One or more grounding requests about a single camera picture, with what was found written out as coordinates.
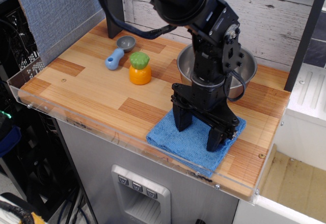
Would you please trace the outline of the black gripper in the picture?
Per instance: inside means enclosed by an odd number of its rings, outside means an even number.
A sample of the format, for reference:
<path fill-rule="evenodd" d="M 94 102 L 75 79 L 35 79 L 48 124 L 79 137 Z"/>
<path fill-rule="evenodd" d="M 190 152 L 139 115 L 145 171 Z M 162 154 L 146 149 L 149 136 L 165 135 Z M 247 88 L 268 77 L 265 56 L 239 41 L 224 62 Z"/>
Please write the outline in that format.
<path fill-rule="evenodd" d="M 215 152 L 226 139 L 234 139 L 239 119 L 229 108 L 227 101 L 241 98 L 229 97 L 232 76 L 220 75 L 213 81 L 192 76 L 192 85 L 172 84 L 171 96 L 175 126 L 179 132 L 185 130 L 196 117 L 210 127 L 206 150 Z"/>

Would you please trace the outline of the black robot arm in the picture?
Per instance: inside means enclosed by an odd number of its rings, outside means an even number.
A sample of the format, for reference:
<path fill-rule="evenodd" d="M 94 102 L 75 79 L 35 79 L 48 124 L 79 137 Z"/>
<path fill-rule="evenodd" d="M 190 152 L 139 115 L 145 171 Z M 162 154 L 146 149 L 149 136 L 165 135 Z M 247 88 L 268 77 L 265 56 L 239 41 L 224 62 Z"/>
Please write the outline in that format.
<path fill-rule="evenodd" d="M 244 79 L 236 68 L 243 54 L 238 42 L 238 16 L 224 0 L 151 0 L 159 16 L 192 35 L 195 62 L 191 85 L 174 83 L 175 125 L 186 129 L 196 117 L 209 125 L 207 150 L 214 152 L 226 139 L 235 138 L 239 119 L 228 106 L 233 78 Z"/>

